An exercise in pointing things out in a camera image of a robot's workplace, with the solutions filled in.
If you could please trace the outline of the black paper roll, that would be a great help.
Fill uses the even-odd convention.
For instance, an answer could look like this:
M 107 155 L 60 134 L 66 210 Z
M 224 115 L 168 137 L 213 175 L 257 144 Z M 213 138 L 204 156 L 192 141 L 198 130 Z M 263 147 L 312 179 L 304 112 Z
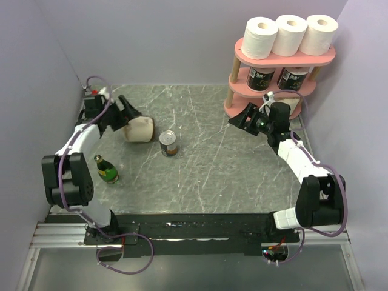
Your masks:
M 247 86 L 253 91 L 262 92 L 269 88 L 275 68 L 251 67 L 247 76 Z
M 309 70 L 309 67 L 284 67 L 278 78 L 278 88 L 280 90 L 298 91 Z

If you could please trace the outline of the white paper towel roll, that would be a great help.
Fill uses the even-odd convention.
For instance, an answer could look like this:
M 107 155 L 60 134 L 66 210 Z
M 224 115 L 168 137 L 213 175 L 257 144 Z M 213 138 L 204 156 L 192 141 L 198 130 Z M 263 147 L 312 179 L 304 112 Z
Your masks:
M 296 15 L 281 15 L 275 22 L 278 32 L 272 53 L 282 57 L 293 56 L 298 51 L 307 30 L 307 21 Z
M 328 52 L 338 23 L 327 15 L 310 15 L 306 19 L 307 29 L 299 46 L 306 55 L 320 56 Z
M 265 59 L 275 42 L 278 26 L 265 17 L 254 17 L 247 21 L 241 45 L 242 53 L 251 59 Z

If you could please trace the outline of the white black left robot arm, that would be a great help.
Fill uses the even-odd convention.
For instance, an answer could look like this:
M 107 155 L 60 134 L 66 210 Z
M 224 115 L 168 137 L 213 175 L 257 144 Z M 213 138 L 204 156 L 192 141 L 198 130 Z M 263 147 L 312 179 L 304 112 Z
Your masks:
M 118 99 L 123 106 L 121 109 L 104 93 L 85 96 L 84 107 L 70 139 L 61 150 L 42 159 L 47 202 L 77 214 L 87 223 L 87 232 L 107 244 L 115 243 L 121 237 L 118 220 L 110 209 L 93 197 L 93 181 L 84 155 L 107 127 L 119 130 L 142 115 L 124 96 Z

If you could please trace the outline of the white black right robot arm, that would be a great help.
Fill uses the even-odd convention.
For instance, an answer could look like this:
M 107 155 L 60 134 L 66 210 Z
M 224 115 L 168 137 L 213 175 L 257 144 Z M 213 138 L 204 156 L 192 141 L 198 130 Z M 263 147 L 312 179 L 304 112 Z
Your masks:
M 345 181 L 333 168 L 318 162 L 298 135 L 290 129 L 290 106 L 250 103 L 229 124 L 257 136 L 266 135 L 272 150 L 289 166 L 301 184 L 295 206 L 273 213 L 265 226 L 266 237 L 274 242 L 286 229 L 310 229 L 328 237 L 337 236 L 347 223 Z

